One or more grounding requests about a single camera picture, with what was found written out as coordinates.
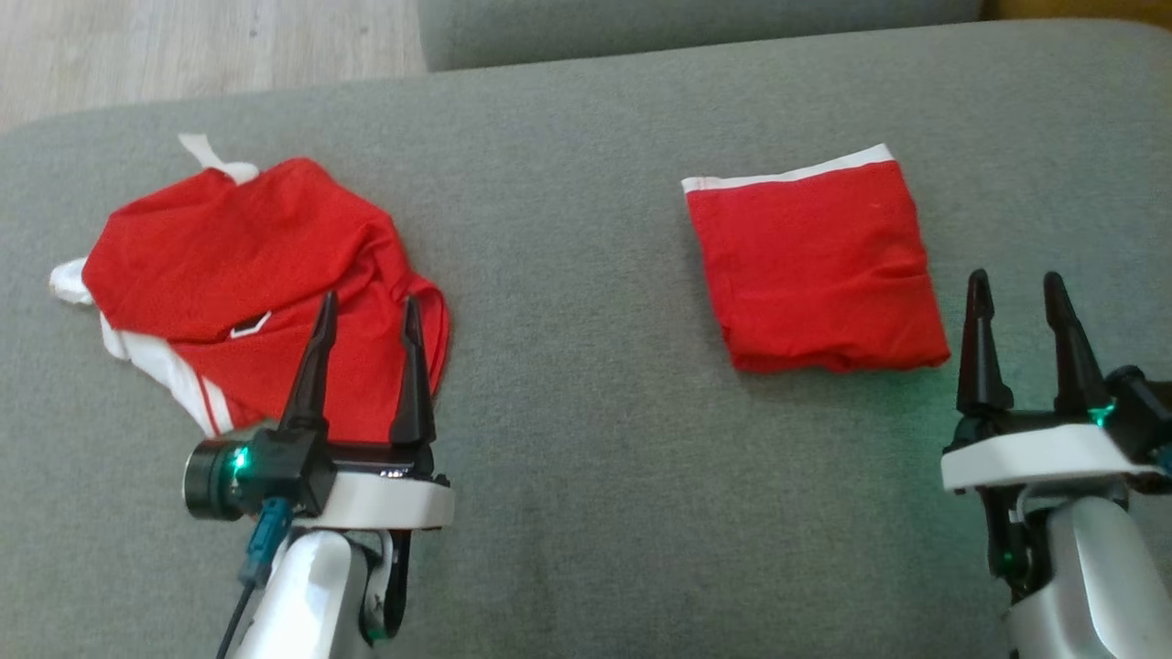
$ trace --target folded red shirt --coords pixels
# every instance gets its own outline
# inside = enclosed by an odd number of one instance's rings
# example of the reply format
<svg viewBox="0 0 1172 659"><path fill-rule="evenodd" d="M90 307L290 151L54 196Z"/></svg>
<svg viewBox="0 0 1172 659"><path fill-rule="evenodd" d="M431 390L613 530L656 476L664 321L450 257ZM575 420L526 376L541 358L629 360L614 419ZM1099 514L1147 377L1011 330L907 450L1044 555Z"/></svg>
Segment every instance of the folded red shirt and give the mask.
<svg viewBox="0 0 1172 659"><path fill-rule="evenodd" d="M947 361L915 203L885 145L779 176L687 178L683 188L736 368Z"/></svg>

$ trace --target black cable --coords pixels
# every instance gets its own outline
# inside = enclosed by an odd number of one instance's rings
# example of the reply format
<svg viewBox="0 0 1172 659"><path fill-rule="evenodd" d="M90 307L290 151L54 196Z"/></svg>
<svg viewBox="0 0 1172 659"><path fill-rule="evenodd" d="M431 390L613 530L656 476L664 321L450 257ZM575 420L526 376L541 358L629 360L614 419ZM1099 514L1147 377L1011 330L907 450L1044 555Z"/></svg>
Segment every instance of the black cable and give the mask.
<svg viewBox="0 0 1172 659"><path fill-rule="evenodd" d="M240 602L236 603L236 611L232 612L232 619L227 621L227 630L224 631L224 640L220 641L220 648L216 651L216 659L227 657L227 648L232 645L236 627L240 625L240 618L244 617L244 610L248 606L248 599L252 598L252 591L254 590L257 590L254 582L244 586L244 592L240 593Z"/></svg>

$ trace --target wooden floor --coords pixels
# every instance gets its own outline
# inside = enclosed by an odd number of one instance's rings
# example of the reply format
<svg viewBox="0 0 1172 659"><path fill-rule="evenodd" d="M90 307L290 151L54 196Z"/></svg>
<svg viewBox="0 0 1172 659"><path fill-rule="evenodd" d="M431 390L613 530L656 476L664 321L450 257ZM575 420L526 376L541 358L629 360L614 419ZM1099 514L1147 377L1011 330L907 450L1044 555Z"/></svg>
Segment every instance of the wooden floor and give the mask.
<svg viewBox="0 0 1172 659"><path fill-rule="evenodd" d="M0 0L0 131L423 70L415 0Z"/></svg>

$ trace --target blue connector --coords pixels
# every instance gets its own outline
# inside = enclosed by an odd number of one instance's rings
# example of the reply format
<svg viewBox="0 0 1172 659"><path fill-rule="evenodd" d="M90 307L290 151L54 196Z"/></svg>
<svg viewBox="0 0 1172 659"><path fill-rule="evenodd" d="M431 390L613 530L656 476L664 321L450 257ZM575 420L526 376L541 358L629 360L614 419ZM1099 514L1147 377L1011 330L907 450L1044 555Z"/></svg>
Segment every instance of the blue connector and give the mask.
<svg viewBox="0 0 1172 659"><path fill-rule="evenodd" d="M293 524L293 502L287 498L266 498L260 508L260 519L248 541L247 557L240 568L239 579L245 586L265 587L273 571L273 558L285 542Z"/></svg>

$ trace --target couch armrest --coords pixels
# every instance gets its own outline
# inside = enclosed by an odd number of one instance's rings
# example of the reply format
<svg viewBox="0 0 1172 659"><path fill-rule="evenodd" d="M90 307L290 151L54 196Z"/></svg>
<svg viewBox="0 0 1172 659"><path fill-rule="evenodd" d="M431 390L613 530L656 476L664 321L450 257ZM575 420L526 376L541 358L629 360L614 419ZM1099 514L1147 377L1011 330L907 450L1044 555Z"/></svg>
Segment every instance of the couch armrest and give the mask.
<svg viewBox="0 0 1172 659"><path fill-rule="evenodd" d="M429 70L976 20L980 0L420 0Z"/></svg>

